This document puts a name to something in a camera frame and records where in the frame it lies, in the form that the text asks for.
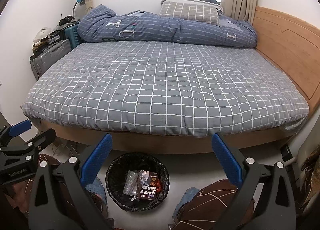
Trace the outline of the brown cookie box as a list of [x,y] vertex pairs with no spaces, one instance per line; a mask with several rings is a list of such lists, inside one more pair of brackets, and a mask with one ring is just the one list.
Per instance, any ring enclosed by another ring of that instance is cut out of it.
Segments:
[[162,190],[157,173],[141,170],[138,177],[137,194],[139,199],[154,200]]

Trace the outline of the wooden headboard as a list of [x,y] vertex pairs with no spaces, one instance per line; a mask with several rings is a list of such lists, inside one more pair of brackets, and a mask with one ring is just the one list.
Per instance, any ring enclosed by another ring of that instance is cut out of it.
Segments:
[[280,68],[306,99],[309,116],[319,107],[319,29],[292,15],[256,7],[256,50]]

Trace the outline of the brown patterned trouser leg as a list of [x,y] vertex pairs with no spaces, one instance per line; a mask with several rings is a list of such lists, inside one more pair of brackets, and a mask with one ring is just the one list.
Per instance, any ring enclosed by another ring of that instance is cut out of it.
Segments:
[[211,229],[237,192],[228,179],[216,181],[202,189],[186,203],[172,220],[172,229]]

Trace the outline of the grey suitcase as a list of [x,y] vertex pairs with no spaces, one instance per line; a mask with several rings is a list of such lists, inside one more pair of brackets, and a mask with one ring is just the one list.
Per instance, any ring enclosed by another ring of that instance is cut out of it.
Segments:
[[45,49],[38,56],[30,57],[30,67],[36,80],[38,80],[53,64],[71,52],[69,39],[58,41]]

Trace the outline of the blue slipper left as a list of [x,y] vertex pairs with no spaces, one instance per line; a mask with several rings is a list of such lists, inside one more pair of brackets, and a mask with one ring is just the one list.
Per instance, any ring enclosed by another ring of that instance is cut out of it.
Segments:
[[105,188],[98,177],[92,184],[86,186],[86,190],[90,193],[92,200],[100,210],[104,218],[108,218],[107,197]]

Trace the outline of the wooden bed frame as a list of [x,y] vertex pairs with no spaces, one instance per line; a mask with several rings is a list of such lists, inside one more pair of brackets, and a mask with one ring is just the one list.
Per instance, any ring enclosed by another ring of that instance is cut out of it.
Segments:
[[[267,143],[274,143],[277,148],[280,148],[285,143],[288,143],[292,152],[295,153],[296,149],[303,144],[308,134],[310,134],[318,118],[319,110],[317,109],[298,134],[291,135],[273,128],[270,130],[225,135],[223,139],[231,147],[239,149]],[[57,137],[86,145],[98,143],[106,134],[103,131],[64,127],[42,120],[35,121],[34,125],[38,131],[52,128],[55,130]],[[113,149],[119,151],[142,151],[152,154],[202,154],[212,152],[210,137],[157,136],[114,131],[110,134],[113,138]]]

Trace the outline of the clutter pile on suitcases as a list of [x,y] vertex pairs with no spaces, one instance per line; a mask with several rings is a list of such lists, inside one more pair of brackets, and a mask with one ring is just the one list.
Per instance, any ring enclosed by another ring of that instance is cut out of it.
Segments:
[[59,24],[54,28],[43,27],[33,39],[33,54],[40,53],[53,42],[65,39],[64,30],[69,26],[75,25],[80,21],[78,17],[72,15],[66,16],[59,21]]

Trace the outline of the teal suitcase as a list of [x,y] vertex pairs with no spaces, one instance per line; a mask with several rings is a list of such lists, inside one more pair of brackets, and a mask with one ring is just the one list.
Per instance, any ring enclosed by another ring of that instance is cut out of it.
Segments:
[[69,40],[71,49],[76,48],[79,46],[83,40],[78,34],[78,24],[69,25],[64,30],[65,38]]

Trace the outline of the black trash bin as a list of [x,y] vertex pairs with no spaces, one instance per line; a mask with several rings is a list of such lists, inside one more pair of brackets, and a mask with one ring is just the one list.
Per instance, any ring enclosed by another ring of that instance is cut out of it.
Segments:
[[[139,199],[138,180],[133,195],[123,193],[128,171],[139,174],[141,170],[157,173],[162,190],[154,200]],[[127,153],[111,162],[106,172],[106,188],[112,200],[124,211],[142,212],[160,205],[169,192],[169,173],[165,165],[157,158],[145,153]]]

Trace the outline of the blue striped duvet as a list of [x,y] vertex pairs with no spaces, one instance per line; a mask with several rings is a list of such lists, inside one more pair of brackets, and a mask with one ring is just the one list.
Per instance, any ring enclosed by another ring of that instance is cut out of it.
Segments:
[[78,24],[88,43],[107,41],[164,41],[180,44],[254,48],[258,35],[246,21],[223,17],[219,25],[135,11],[117,15],[104,5],[92,9]]

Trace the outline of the grey checked pillow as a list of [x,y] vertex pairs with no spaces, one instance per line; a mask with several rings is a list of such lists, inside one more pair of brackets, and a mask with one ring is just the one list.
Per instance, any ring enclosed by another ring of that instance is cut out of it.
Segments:
[[190,21],[199,21],[212,25],[220,24],[217,8],[209,5],[163,1],[159,16],[174,17]]

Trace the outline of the blue slipper right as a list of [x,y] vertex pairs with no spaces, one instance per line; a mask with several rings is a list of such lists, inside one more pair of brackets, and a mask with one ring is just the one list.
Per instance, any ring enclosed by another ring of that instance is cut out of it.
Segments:
[[196,194],[199,192],[199,189],[195,188],[195,187],[191,187],[191,188],[188,188],[182,198],[180,199],[180,202],[176,205],[176,208],[174,210],[174,213],[173,213],[173,216],[172,218],[174,219],[179,210],[186,204],[186,203],[189,203],[195,196]]

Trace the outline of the blue slipper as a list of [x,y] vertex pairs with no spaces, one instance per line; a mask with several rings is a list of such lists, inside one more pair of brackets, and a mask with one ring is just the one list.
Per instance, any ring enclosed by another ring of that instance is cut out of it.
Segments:
[[173,216],[172,218],[174,219],[179,210],[186,204],[186,203],[189,203],[195,196],[196,194],[199,192],[199,189],[195,188],[195,187],[191,187],[191,188],[188,188],[182,198],[180,199],[180,202],[176,205],[176,208],[174,210],[174,213],[173,213]]
[[104,218],[108,218],[107,197],[105,188],[98,177],[92,184],[86,186],[86,190],[90,193],[92,200],[100,210]]

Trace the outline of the blue desk lamp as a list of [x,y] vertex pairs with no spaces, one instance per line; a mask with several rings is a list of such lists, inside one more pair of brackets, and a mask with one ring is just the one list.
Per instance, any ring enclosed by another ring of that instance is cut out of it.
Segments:
[[86,0],[75,0],[75,4],[73,6],[73,10],[72,10],[72,16],[75,17],[75,9],[76,9],[76,6],[82,6],[86,3]]

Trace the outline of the grey checked bed sheet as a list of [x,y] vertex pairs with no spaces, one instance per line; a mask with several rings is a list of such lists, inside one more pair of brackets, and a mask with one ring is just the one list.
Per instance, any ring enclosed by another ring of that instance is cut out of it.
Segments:
[[309,114],[291,80],[254,49],[160,41],[80,44],[22,110],[63,126],[195,137],[290,130]]

